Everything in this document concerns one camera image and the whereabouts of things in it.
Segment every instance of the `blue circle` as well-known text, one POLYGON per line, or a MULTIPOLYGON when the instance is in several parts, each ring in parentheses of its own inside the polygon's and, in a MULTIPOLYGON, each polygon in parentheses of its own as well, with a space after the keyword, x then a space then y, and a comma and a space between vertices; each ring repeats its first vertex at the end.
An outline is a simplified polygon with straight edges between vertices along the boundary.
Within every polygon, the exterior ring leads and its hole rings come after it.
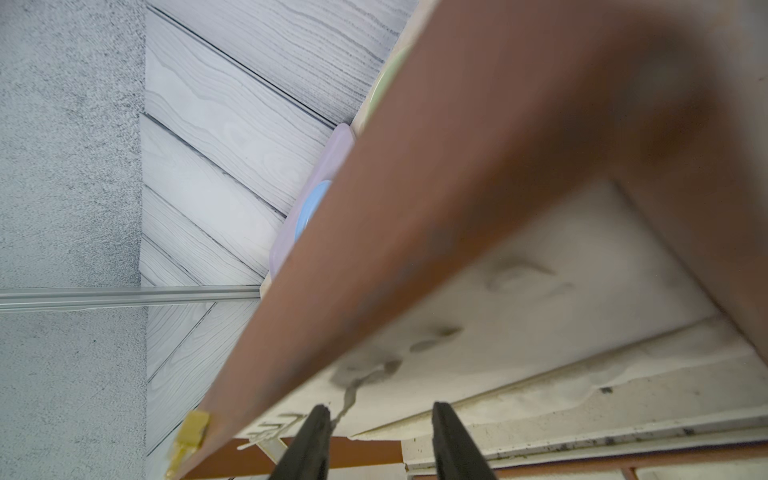
POLYGON ((326 196, 328 187, 331 186, 331 180, 323 180, 316 187, 312 189, 309 196, 304 201, 304 205, 301 207, 299 213, 299 219, 296 221, 296 236, 293 241, 297 241, 301 237, 302 232, 306 228, 306 225, 310 222, 310 218, 315 214, 315 210, 323 201, 323 197, 326 196))

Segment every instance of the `metal rail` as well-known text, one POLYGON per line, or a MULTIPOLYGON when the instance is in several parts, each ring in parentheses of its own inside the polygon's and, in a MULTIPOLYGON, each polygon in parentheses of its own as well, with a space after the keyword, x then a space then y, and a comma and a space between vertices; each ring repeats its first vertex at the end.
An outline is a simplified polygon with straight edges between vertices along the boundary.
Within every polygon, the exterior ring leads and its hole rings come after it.
POLYGON ((88 310, 260 298, 259 286, 136 286, 0 289, 0 313, 88 310))

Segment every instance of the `dirty white surface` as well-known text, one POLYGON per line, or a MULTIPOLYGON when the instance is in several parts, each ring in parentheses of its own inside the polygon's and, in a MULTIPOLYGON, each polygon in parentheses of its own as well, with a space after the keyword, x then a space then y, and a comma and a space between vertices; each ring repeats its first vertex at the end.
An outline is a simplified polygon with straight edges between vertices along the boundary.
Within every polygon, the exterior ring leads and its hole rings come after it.
MULTIPOLYGON (((466 425, 532 418, 572 409, 601 389, 677 369, 753 355, 753 347, 722 316, 457 402, 466 425)), ((410 439, 432 432, 431 412, 356 435, 356 439, 410 439)))
POLYGON ((610 184, 595 184, 483 256, 241 436, 264 431, 261 424, 286 424, 285 415, 307 414, 319 402, 336 415, 343 387, 384 365, 399 368, 359 389, 335 435, 356 435, 428 411, 436 400, 466 399, 715 315, 623 197, 610 184))
MULTIPOLYGON (((635 379, 614 386, 610 392, 598 390, 572 409, 509 422, 470 425, 467 430, 483 454, 506 455, 548 446, 557 451, 563 444, 591 440, 610 445, 613 442, 608 438, 645 435, 664 429, 679 429, 683 439, 688 440, 682 429, 690 428, 697 434, 699 425, 765 415, 768 415, 768 366, 752 353, 635 379)), ((690 443, 692 445, 671 448, 696 445, 695 436, 690 437, 690 443)), ((615 447, 618 450, 623 445, 617 442, 615 447)), ((576 454, 577 451, 566 449, 563 453, 576 454)), ((628 452, 604 452, 603 455, 621 453, 628 452)), ((403 441, 402 455, 407 465, 434 462, 432 434, 403 441)), ((588 452, 581 455, 590 456, 588 452)), ((537 462, 530 456, 516 461, 537 462)))

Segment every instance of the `black clamp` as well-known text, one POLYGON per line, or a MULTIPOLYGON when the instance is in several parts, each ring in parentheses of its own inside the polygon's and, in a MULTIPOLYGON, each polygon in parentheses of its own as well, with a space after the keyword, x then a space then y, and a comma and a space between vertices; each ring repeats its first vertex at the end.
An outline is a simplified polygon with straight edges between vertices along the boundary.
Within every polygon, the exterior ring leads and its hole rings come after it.
MULTIPOLYGON (((439 480, 495 480, 472 437, 448 403, 432 407, 432 447, 439 480)), ((330 412, 317 405, 277 464, 270 480, 326 480, 333 427, 330 412)))

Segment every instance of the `yellow tape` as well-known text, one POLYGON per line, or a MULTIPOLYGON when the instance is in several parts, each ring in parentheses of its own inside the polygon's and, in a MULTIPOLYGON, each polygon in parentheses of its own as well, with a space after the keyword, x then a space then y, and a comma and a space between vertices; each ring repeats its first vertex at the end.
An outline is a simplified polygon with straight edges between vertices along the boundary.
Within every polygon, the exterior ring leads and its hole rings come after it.
POLYGON ((192 455, 203 444, 205 430, 210 421, 210 414, 200 410, 190 410, 181 423, 179 432, 174 439, 174 445, 168 452, 170 464, 165 472, 165 478, 170 480, 176 475, 182 461, 192 455))

